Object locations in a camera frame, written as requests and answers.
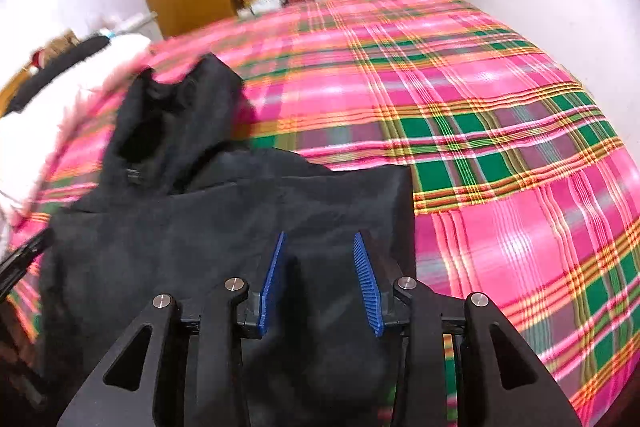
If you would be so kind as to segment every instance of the plaid bedsheet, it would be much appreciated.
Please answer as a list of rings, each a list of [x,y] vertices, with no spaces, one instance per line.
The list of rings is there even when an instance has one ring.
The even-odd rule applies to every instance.
[[[419,278],[491,296],[597,421],[640,357],[640,173],[571,74],[461,0],[295,6],[162,42],[148,64],[175,82],[209,51],[245,79],[238,137],[332,169],[411,165]],[[123,95],[61,149],[14,247],[95,184]],[[31,338],[37,280],[35,263],[11,295]]]

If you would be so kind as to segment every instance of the metal pin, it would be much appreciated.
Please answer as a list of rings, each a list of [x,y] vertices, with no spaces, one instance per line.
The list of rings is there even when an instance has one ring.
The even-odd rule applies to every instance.
[[[239,277],[231,277],[225,281],[225,288],[230,292],[241,290],[244,286],[244,281]]]
[[[489,304],[489,297],[487,297],[484,293],[474,293],[471,295],[471,302],[476,306],[483,307]]]
[[[398,279],[398,286],[403,290],[413,290],[418,285],[413,277],[401,277]]]
[[[154,297],[153,304],[156,308],[166,308],[171,304],[171,295],[167,295],[166,293],[156,295]]]

